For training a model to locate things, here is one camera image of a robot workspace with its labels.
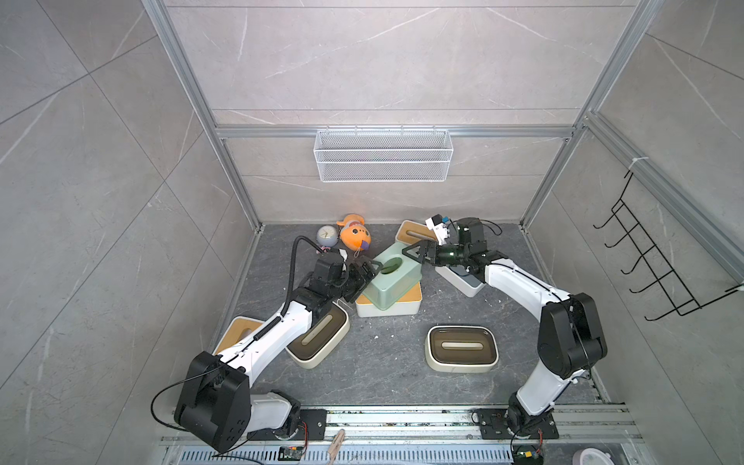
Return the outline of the mint green tissue box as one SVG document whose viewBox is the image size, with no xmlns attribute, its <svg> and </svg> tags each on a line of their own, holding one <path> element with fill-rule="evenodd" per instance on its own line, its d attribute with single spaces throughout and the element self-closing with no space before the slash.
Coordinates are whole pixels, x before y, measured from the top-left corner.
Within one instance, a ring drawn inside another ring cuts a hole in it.
<svg viewBox="0 0 744 465">
<path fill-rule="evenodd" d="M 380 310 L 389 310 L 422 279 L 422 264 L 403 254 L 406 247 L 395 242 L 374 259 L 382 269 L 362 294 Z"/>
</svg>

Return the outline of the white tissue box grey lid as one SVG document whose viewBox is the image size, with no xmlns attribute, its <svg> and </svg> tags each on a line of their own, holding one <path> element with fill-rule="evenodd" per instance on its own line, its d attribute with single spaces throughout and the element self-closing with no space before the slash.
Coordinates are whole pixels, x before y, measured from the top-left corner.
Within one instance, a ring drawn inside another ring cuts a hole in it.
<svg viewBox="0 0 744 465">
<path fill-rule="evenodd" d="M 464 294 L 464 296 L 467 296 L 467 298 L 474 298 L 474 296 L 476 296 L 482 288 L 486 286 L 484 282 L 469 273 L 464 267 L 461 267 L 461 265 L 435 267 L 435 271 L 446 279 L 449 284 L 455 286 L 455 288 Z"/>
</svg>

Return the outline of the large bamboo lid tissue box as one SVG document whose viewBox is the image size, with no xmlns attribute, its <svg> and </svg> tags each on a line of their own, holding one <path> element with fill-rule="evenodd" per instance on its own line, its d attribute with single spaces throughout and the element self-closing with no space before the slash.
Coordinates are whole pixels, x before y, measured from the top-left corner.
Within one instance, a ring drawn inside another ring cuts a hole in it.
<svg viewBox="0 0 744 465">
<path fill-rule="evenodd" d="M 382 318 L 416 315 L 422 304 L 422 286 L 417 283 L 400 300 L 388 309 L 378 308 L 366 296 L 360 296 L 355 303 L 356 311 L 361 318 Z"/>
</svg>

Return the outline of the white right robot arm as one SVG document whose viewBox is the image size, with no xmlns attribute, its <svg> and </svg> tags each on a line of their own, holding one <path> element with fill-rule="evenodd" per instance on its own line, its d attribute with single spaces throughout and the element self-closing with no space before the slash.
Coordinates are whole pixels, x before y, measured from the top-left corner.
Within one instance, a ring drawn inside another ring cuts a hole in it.
<svg viewBox="0 0 744 465">
<path fill-rule="evenodd" d="M 429 233 L 412 232 L 416 241 L 403 255 L 434 267 L 461 267 L 509 296 L 539 323 L 539 362 L 525 384 L 511 395 L 505 419 L 515 438 L 526 439 L 548 420 L 555 401 L 608 354 L 596 303 L 588 294 L 570 294 L 550 286 L 491 248 L 484 222 L 456 221 L 439 214 L 425 221 Z"/>
</svg>

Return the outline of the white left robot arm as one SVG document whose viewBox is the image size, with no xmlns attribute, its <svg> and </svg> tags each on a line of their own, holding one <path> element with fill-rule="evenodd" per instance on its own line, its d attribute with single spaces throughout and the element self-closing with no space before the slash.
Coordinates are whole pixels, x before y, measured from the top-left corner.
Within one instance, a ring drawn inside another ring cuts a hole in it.
<svg viewBox="0 0 744 465">
<path fill-rule="evenodd" d="M 269 431 L 290 439 L 300 428 L 300 403 L 281 391 L 252 393 L 261 373 L 296 339 L 329 314 L 337 300 L 354 302 L 382 271 L 368 257 L 349 258 L 337 248 L 323 250 L 306 236 L 297 236 L 316 251 L 314 269 L 296 282 L 296 260 L 290 260 L 282 306 L 244 339 L 217 353 L 202 352 L 191 361 L 186 377 L 176 382 L 180 394 L 168 429 L 191 433 L 224 455 L 241 437 Z"/>
</svg>

